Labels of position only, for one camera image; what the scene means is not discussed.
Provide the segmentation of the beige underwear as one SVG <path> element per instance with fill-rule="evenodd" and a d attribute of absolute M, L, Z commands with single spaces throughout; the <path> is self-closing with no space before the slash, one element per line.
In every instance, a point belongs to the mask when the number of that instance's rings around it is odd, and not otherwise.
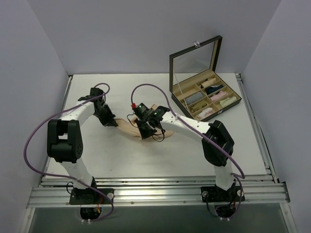
<path fill-rule="evenodd" d="M 155 110 L 158 106 L 156 104 L 153 104 L 151 106 L 151 109 Z M 137 119 L 137 117 L 134 117 L 132 120 L 131 120 L 131 123 L 128 121 L 128 120 L 125 120 L 125 119 L 122 119 L 122 118 L 116 118 L 116 122 L 118 124 L 118 129 L 126 134 L 126 135 L 129 135 L 129 136 L 132 136 L 132 137 L 139 137 L 142 139 L 141 135 L 140 135 L 140 132 L 138 130 L 138 128 L 134 127 L 134 126 L 137 126 L 137 124 L 134 122 L 134 120 Z M 170 137 L 174 134 L 175 132 L 173 131 L 166 131 L 164 133 L 164 136 L 165 138 L 167 137 Z M 161 130 L 160 129 L 157 129 L 157 132 L 156 132 L 156 135 L 154 135 L 154 138 L 157 139 L 157 140 L 160 140 L 160 139 L 163 139 L 163 134 L 161 133 Z"/>

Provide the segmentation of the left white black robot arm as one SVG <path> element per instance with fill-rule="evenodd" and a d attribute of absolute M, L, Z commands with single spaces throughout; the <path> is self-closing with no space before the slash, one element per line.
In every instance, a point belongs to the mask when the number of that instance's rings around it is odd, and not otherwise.
<path fill-rule="evenodd" d="M 73 187 L 81 190 L 80 197 L 86 203 L 94 203 L 98 191 L 95 179 L 82 159 L 81 126 L 90 116 L 95 116 L 105 127 L 118 126 L 115 115 L 105 102 L 106 94 L 99 87 L 92 87 L 89 95 L 78 99 L 76 106 L 64 111 L 59 119 L 48 122 L 47 154 L 66 170 L 73 180 Z"/>

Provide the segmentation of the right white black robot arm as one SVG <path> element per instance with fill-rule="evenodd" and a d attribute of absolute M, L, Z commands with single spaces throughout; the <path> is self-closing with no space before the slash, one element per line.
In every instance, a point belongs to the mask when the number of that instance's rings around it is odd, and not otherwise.
<path fill-rule="evenodd" d="M 216 196 L 227 200 L 233 195 L 232 153 L 234 141 L 220 121 L 203 122 L 173 113 L 159 106 L 149 109 L 143 103 L 133 108 L 137 125 L 144 130 L 173 131 L 201 143 L 205 159 L 214 166 Z"/>

